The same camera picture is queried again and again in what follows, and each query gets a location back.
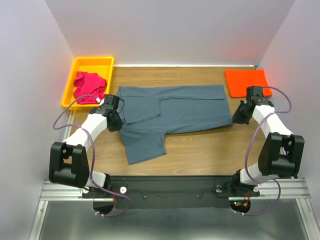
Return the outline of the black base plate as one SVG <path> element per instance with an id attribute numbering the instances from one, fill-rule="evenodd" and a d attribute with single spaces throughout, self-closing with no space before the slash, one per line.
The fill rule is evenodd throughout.
<path id="1" fill-rule="evenodd" d="M 129 200 L 95 187 L 82 196 L 96 202 L 110 198 L 116 209 L 178 209 L 228 208 L 230 198 L 243 200 L 260 195 L 252 185 L 239 183 L 231 175 L 107 176 L 104 187 L 117 194 L 125 187 L 124 195 Z"/>

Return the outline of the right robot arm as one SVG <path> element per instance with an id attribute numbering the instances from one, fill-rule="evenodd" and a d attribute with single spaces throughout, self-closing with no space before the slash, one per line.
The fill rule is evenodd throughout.
<path id="1" fill-rule="evenodd" d="M 249 143 L 244 168 L 232 176 L 230 190 L 234 194 L 254 191 L 257 185 L 270 180 L 297 177 L 300 170 L 305 140 L 290 131 L 278 116 L 291 110 L 276 110 L 264 96 L 264 89 L 264 86 L 249 86 L 246 99 L 240 102 L 232 117 L 235 124 L 247 125 L 254 119 L 258 124 L 254 135 L 262 131 L 265 136 L 257 163 L 253 165 L 248 160 L 254 142 Z"/>

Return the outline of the folded orange t-shirt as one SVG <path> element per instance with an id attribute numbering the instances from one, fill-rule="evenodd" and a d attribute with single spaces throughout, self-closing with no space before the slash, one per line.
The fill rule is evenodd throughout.
<path id="1" fill-rule="evenodd" d="M 229 94 L 232 98 L 245 98 L 247 88 L 251 86 L 268 86 L 263 69 L 236 70 L 226 69 L 224 72 Z"/>

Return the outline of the yellow plastic bin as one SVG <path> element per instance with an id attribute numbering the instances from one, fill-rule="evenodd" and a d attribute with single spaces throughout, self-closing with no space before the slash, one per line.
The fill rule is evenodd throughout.
<path id="1" fill-rule="evenodd" d="M 104 94 L 110 93 L 112 74 L 114 70 L 114 57 L 112 56 L 86 56 L 76 57 L 73 61 L 64 94 L 61 100 L 61 106 L 66 108 L 76 98 L 74 92 L 77 87 L 74 82 L 78 72 L 85 72 L 88 74 L 97 74 L 99 77 L 106 81 L 104 87 Z"/>

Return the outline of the grey-blue t-shirt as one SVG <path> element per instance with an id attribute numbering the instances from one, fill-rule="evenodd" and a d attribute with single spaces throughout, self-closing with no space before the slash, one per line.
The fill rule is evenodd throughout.
<path id="1" fill-rule="evenodd" d="M 171 87 L 120 86 L 116 95 L 119 131 L 127 162 L 145 162 L 166 154 L 167 134 L 192 133 L 233 124 L 222 85 Z"/>

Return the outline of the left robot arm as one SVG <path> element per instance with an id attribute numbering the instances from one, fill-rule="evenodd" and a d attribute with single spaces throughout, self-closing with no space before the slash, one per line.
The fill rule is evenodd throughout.
<path id="1" fill-rule="evenodd" d="M 99 105 L 88 114 L 82 125 L 66 124 L 57 126 L 54 121 L 52 128 L 59 130 L 74 127 L 77 130 L 62 142 L 54 142 L 50 148 L 48 178 L 51 183 L 66 185 L 76 188 L 97 188 L 108 194 L 114 194 L 110 190 L 111 180 L 106 173 L 94 171 L 96 150 L 94 140 L 105 130 L 109 132 L 119 131 L 123 122 L 118 113 L 120 97 L 107 94 L 103 99 L 86 94 L 76 98 L 68 109 L 78 100 L 89 97 L 96 100 Z"/>

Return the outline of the magenta t-shirt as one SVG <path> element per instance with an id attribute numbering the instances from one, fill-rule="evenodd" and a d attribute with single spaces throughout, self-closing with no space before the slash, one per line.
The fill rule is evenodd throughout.
<path id="1" fill-rule="evenodd" d="M 88 73 L 83 71 L 78 71 L 75 81 L 73 83 L 75 91 L 73 96 L 78 99 L 84 95 L 81 99 L 77 100 L 80 105 L 98 104 L 96 99 L 102 100 L 105 97 L 105 89 L 107 87 L 107 81 L 100 77 L 97 73 Z"/>

